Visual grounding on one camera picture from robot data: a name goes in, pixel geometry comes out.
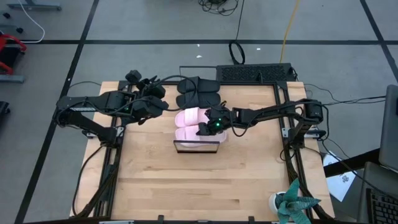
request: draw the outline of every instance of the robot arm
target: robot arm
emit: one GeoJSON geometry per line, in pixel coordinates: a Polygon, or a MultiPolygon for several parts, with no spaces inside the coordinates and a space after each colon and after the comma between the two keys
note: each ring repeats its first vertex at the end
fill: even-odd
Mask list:
{"type": "Polygon", "coordinates": [[[136,70],[126,75],[130,84],[138,91],[109,91],[100,96],[69,97],[64,96],[57,102],[54,120],[59,126],[76,126],[88,137],[97,136],[99,141],[109,147],[120,145],[127,124],[143,124],[146,120],[162,115],[169,105],[161,99],[165,89],[156,77],[141,79],[136,70]],[[103,127],[83,116],[82,112],[100,112],[121,119],[119,127],[103,127]]]}
{"type": "Polygon", "coordinates": [[[290,101],[259,110],[233,108],[231,111],[221,104],[208,109],[205,114],[209,118],[209,122],[199,124],[197,135],[216,135],[228,128],[247,129],[261,121],[284,117],[293,118],[298,121],[298,124],[289,129],[287,141],[291,144],[302,144],[304,135],[311,126],[323,121],[322,104],[317,100],[310,99],[290,101]],[[298,105],[303,105],[302,114],[296,112],[298,105]]]}

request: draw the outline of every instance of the cable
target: cable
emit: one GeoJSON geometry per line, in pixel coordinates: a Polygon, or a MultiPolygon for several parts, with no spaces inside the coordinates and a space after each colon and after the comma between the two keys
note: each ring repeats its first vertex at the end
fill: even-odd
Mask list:
{"type": "MultiPolygon", "coordinates": [[[[169,76],[169,77],[166,77],[166,78],[160,80],[160,81],[159,81],[156,85],[154,85],[153,87],[157,87],[158,85],[162,84],[162,82],[164,82],[164,81],[166,81],[166,80],[169,80],[169,79],[171,79],[171,78],[177,78],[177,77],[184,78],[184,79],[190,81],[190,82],[192,83],[192,85],[193,85],[193,92],[196,93],[198,87],[197,87],[197,85],[195,84],[195,82],[194,82],[193,80],[189,79],[188,77],[183,76],[183,75],[171,75],[171,76],[169,76]]],[[[193,94],[192,97],[189,99],[189,101],[186,102],[183,106],[181,106],[181,107],[179,107],[179,108],[177,108],[177,109],[165,109],[165,110],[166,110],[166,111],[174,112],[174,111],[179,111],[179,110],[181,110],[181,109],[185,109],[185,107],[186,107],[189,103],[191,103],[191,101],[195,98],[195,95],[197,95],[197,94],[193,94]]]]}
{"type": "Polygon", "coordinates": [[[238,39],[239,29],[241,28],[241,19],[242,19],[242,13],[243,13],[243,6],[244,6],[244,0],[242,1],[241,15],[239,16],[238,31],[236,32],[235,40],[238,39]]]}
{"type": "Polygon", "coordinates": [[[232,13],[234,13],[235,9],[238,7],[239,0],[234,0],[235,1],[235,6],[232,7],[231,9],[225,9],[222,8],[220,10],[220,7],[224,5],[228,0],[198,0],[199,5],[201,6],[201,9],[203,12],[209,12],[212,14],[220,14],[222,16],[230,16],[232,13]]]}
{"type": "Polygon", "coordinates": [[[78,82],[78,83],[75,83],[75,84],[71,85],[71,86],[69,87],[69,89],[72,88],[72,87],[74,87],[75,85],[80,85],[80,84],[83,84],[83,83],[92,83],[92,84],[101,86],[101,84],[96,83],[96,82],[93,82],[93,81],[82,81],[82,82],[78,82]]]}
{"type": "MultiPolygon", "coordinates": [[[[283,159],[282,158],[282,153],[285,151],[285,149],[282,149],[281,150],[281,152],[279,153],[279,158],[282,160],[282,161],[284,161],[284,162],[286,162],[286,159],[283,159]]],[[[296,155],[296,150],[294,150],[293,151],[293,154],[290,156],[290,159],[293,159],[293,157],[296,155]]]]}
{"type": "Polygon", "coordinates": [[[324,138],[324,139],[317,139],[317,141],[324,141],[324,140],[326,140],[326,139],[328,139],[329,138],[329,109],[325,106],[325,105],[322,105],[322,107],[326,110],[326,131],[327,131],[327,134],[326,134],[326,137],[324,138]]]}
{"type": "Polygon", "coordinates": [[[317,89],[319,89],[319,90],[327,91],[327,92],[329,93],[329,95],[331,96],[331,98],[332,98],[334,101],[336,101],[336,102],[333,102],[333,103],[324,104],[325,106],[336,105],[336,104],[339,104],[339,103],[346,103],[346,104],[355,104],[355,103],[357,103],[357,104],[379,103],[379,102],[383,102],[383,101],[385,101],[385,100],[373,101],[373,102],[359,102],[359,101],[361,101],[361,100],[375,100],[375,99],[380,99],[380,98],[385,98],[385,97],[386,97],[386,96],[384,95],[384,96],[374,96],[374,97],[360,98],[360,99],[354,99],[354,100],[340,101],[340,100],[337,100],[337,99],[333,96],[333,94],[331,93],[330,90],[327,90],[327,89],[324,89],[324,88],[320,88],[319,86],[316,86],[316,85],[314,85],[314,84],[309,84],[309,83],[304,84],[304,86],[306,86],[306,85],[314,86],[315,88],[317,88],[317,89]]]}
{"type": "Polygon", "coordinates": [[[244,54],[244,50],[243,50],[242,46],[241,46],[241,45],[238,43],[238,41],[237,41],[237,40],[238,40],[238,35],[239,35],[239,30],[240,30],[240,28],[241,28],[241,19],[242,19],[242,13],[243,13],[243,6],[244,6],[244,0],[243,0],[243,2],[242,2],[241,14],[240,14],[240,16],[239,16],[239,23],[238,23],[238,31],[236,32],[235,40],[231,40],[231,41],[229,42],[229,44],[228,44],[229,55],[231,56],[234,65],[244,65],[244,63],[245,63],[245,61],[246,61],[246,56],[245,56],[245,54],[244,54]],[[235,56],[234,56],[234,53],[233,53],[233,51],[232,51],[232,45],[233,45],[233,44],[236,45],[236,47],[237,47],[238,50],[239,50],[239,53],[241,53],[241,57],[242,57],[242,62],[241,62],[241,63],[239,63],[239,62],[236,60],[235,56]]]}
{"type": "Polygon", "coordinates": [[[368,97],[368,98],[361,98],[357,100],[347,100],[347,101],[342,101],[342,102],[337,102],[337,103],[327,103],[325,105],[327,106],[332,106],[340,103],[345,103],[345,104],[370,104],[370,103],[380,103],[380,102],[385,102],[386,100],[379,100],[379,101],[373,101],[373,102],[359,102],[361,100],[372,100],[372,99],[377,99],[377,98],[385,98],[386,96],[375,96],[375,97],[368,97]]]}
{"type": "Polygon", "coordinates": [[[385,191],[382,191],[382,190],[378,189],[378,188],[375,187],[373,184],[369,183],[367,180],[364,180],[364,179],[363,179],[361,176],[359,176],[352,168],[350,168],[345,162],[340,161],[340,160],[339,160],[335,155],[333,155],[333,154],[329,151],[329,149],[325,146],[325,141],[322,141],[322,145],[323,145],[323,147],[325,148],[325,150],[326,150],[327,152],[330,153],[331,156],[333,156],[335,159],[337,159],[337,160],[339,161],[339,163],[341,163],[341,165],[343,165],[344,167],[346,167],[346,169],[348,169],[349,171],[351,171],[357,178],[361,179],[363,182],[367,183],[369,186],[371,186],[371,187],[374,188],[375,190],[379,191],[380,193],[386,195],[387,197],[389,197],[389,198],[391,198],[391,199],[394,199],[394,200],[398,201],[397,198],[395,198],[395,197],[389,195],[389,194],[386,193],[385,191]]]}
{"type": "Polygon", "coordinates": [[[329,153],[326,153],[326,152],[320,152],[320,151],[317,151],[317,150],[315,150],[315,149],[312,149],[312,148],[309,148],[309,147],[307,147],[307,146],[304,146],[303,147],[304,149],[309,149],[309,150],[311,150],[311,151],[314,151],[314,152],[316,152],[316,153],[318,153],[319,154],[319,156],[321,156],[322,157],[322,155],[330,155],[329,153]]]}
{"type": "Polygon", "coordinates": [[[28,15],[28,13],[26,12],[26,10],[25,10],[25,8],[24,8],[24,5],[21,3],[21,0],[18,0],[18,2],[19,2],[19,4],[21,5],[21,8],[22,8],[22,10],[24,11],[24,13],[26,14],[26,16],[27,16],[29,19],[31,19],[31,21],[32,21],[34,24],[36,24],[36,25],[37,25],[40,29],[42,29],[42,31],[43,31],[43,35],[42,35],[42,38],[40,38],[40,40],[36,40],[36,41],[21,41],[21,42],[24,43],[24,44],[37,44],[37,43],[40,43],[40,42],[44,39],[45,30],[44,30],[43,27],[40,26],[36,21],[34,21],[34,19],[32,19],[32,18],[30,17],[30,15],[28,15]]]}
{"type": "Polygon", "coordinates": [[[84,170],[84,168],[86,167],[86,165],[87,165],[87,162],[93,157],[93,156],[95,156],[95,154],[97,154],[99,151],[100,151],[100,149],[102,149],[104,146],[99,146],[99,148],[96,150],[96,151],[94,151],[93,153],[92,153],[92,155],[91,156],[89,156],[87,159],[86,159],[86,161],[83,163],[83,165],[82,165],[82,167],[81,167],[81,169],[80,169],[80,172],[79,172],[79,176],[78,176],[78,179],[77,179],[77,185],[76,185],[76,189],[75,189],[75,194],[73,195],[73,202],[72,202],[72,212],[73,212],[73,214],[76,216],[77,215],[77,212],[76,212],[76,209],[75,209],[75,202],[76,202],[76,196],[77,196],[77,192],[78,192],[78,189],[79,189],[79,185],[80,185],[80,178],[81,178],[81,175],[82,175],[82,173],[83,173],[83,170],[84,170]]]}
{"type": "Polygon", "coordinates": [[[332,139],[328,139],[329,141],[331,141],[331,142],[333,142],[339,149],[340,149],[340,151],[344,154],[344,156],[346,156],[348,159],[350,158],[350,156],[348,156],[346,153],[345,153],[345,151],[335,142],[335,141],[333,141],[332,139]]]}
{"type": "Polygon", "coordinates": [[[294,15],[296,14],[297,9],[299,8],[299,3],[300,3],[300,0],[296,0],[296,5],[294,6],[292,16],[290,17],[289,24],[288,24],[287,29],[286,29],[286,31],[285,31],[284,42],[283,42],[283,44],[282,44],[282,51],[281,51],[281,53],[280,53],[279,63],[282,63],[282,59],[284,58],[284,50],[285,50],[285,44],[286,44],[286,37],[287,37],[287,34],[289,34],[290,27],[292,26],[293,19],[294,19],[294,15]]]}

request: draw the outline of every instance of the keyboard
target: keyboard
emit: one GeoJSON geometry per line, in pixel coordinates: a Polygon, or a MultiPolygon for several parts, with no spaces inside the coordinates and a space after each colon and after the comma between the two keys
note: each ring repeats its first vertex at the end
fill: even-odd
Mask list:
{"type": "Polygon", "coordinates": [[[398,201],[374,189],[366,189],[366,199],[370,223],[398,224],[398,201]]]}
{"type": "Polygon", "coordinates": [[[226,82],[294,82],[290,63],[219,65],[217,80],[226,82]]]}

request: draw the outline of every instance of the paper sheet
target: paper sheet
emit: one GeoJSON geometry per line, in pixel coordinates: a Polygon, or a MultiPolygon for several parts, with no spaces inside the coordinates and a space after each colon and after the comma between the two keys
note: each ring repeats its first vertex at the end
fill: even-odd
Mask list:
{"type": "MultiPolygon", "coordinates": [[[[323,158],[324,167],[329,164],[334,164],[335,162],[338,161],[333,156],[326,155],[323,158]]],[[[347,194],[349,187],[353,183],[354,178],[355,175],[350,171],[341,175],[326,178],[330,194],[332,194],[335,198],[337,198],[337,200],[342,202],[345,195],[347,194]]]]}

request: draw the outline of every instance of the wooden table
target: wooden table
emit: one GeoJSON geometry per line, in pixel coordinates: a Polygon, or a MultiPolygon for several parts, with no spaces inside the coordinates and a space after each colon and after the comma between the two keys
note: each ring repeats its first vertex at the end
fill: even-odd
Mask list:
{"type": "MultiPolygon", "coordinates": [[[[117,87],[118,82],[104,82],[101,93],[117,87]]],[[[176,108],[176,86],[164,88],[163,100],[170,108],[176,108]]],[[[288,88],[290,100],[306,97],[303,83],[291,82],[288,88]]],[[[219,94],[228,108],[275,105],[272,86],[221,86],[219,94]]],[[[164,215],[165,220],[246,221],[248,216],[254,216],[256,221],[277,220],[269,210],[268,198],[289,187],[285,162],[279,158],[282,140],[278,120],[261,122],[241,138],[229,129],[226,142],[216,154],[178,154],[173,145],[176,114],[164,111],[142,126],[127,126],[111,218],[156,220],[158,215],[164,215]]],[[[110,126],[111,117],[96,113],[94,121],[110,126]]],[[[305,144],[318,150],[314,139],[306,139],[305,144]]],[[[98,146],[97,139],[89,139],[85,159],[98,146]]],[[[104,153],[103,149],[95,155],[83,172],[77,211],[98,188],[104,153]]],[[[302,149],[301,155],[308,189],[334,216],[320,156],[308,149],[302,149]]]]}

